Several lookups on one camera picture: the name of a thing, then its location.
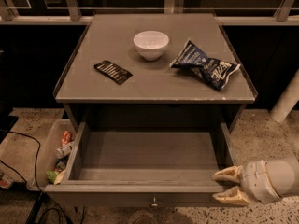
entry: drawer knob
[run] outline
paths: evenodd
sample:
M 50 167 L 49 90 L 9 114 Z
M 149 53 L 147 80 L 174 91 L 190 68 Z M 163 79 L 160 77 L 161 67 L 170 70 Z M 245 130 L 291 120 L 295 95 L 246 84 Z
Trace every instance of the drawer knob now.
M 158 208 L 156 197 L 152 198 L 152 204 L 150 205 L 151 208 Z

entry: bowl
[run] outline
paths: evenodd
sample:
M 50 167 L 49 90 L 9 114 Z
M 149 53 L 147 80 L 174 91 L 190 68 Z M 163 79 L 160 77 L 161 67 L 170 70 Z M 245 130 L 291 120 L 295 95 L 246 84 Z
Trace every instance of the bowl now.
M 148 61 L 154 61 L 160 58 L 169 43 L 168 36 L 158 31 L 139 33 L 133 40 L 138 53 Z

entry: storage box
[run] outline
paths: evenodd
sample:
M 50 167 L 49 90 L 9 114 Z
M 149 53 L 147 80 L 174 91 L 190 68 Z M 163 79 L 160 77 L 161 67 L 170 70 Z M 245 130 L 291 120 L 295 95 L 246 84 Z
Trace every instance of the storage box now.
M 46 142 L 41 144 L 36 161 L 36 179 L 38 186 L 42 190 L 48 185 L 46 172 L 55 169 L 55 164 L 57 162 L 55 149 L 61 146 L 63 131 L 72 132 L 72 139 L 75 139 L 75 130 L 70 120 L 58 119 L 53 123 Z M 36 179 L 35 172 L 33 172 L 32 178 L 27 182 L 27 188 L 29 190 L 38 190 Z

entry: concrete floor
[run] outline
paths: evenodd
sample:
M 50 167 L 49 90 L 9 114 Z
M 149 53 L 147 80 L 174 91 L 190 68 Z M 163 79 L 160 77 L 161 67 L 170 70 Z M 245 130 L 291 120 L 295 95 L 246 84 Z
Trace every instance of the concrete floor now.
M 43 144 L 52 123 L 63 115 L 62 109 L 19 109 L 11 113 L 19 120 L 12 131 L 32 135 Z M 260 159 L 296 155 L 299 150 L 299 111 L 292 111 L 282 122 L 276 123 L 267 110 L 244 110 L 232 133 L 235 154 L 239 164 Z M 37 143 L 16 134 L 9 134 L 0 145 L 0 160 L 18 170 L 26 180 L 32 178 Z M 0 163 L 0 169 L 15 182 L 22 179 Z M 0 223 L 25 223 L 34 204 L 36 192 L 0 190 Z M 47 208 L 55 203 L 47 199 L 38 214 L 36 223 Z M 63 207 L 73 220 L 80 223 L 83 209 Z M 86 207 L 82 223 L 134 224 L 142 215 L 153 223 L 299 223 L 299 199 L 285 198 L 280 203 L 252 204 L 238 208 L 99 208 Z M 51 211 L 41 223 L 59 223 L 57 213 Z

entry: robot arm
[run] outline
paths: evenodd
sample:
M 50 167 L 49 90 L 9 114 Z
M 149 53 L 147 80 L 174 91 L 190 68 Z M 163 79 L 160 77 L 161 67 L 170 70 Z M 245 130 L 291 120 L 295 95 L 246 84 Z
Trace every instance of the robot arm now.
M 218 171 L 212 179 L 238 184 L 214 194 L 213 197 L 220 202 L 238 205 L 274 203 L 283 197 L 299 195 L 299 161 L 295 157 L 253 161 Z

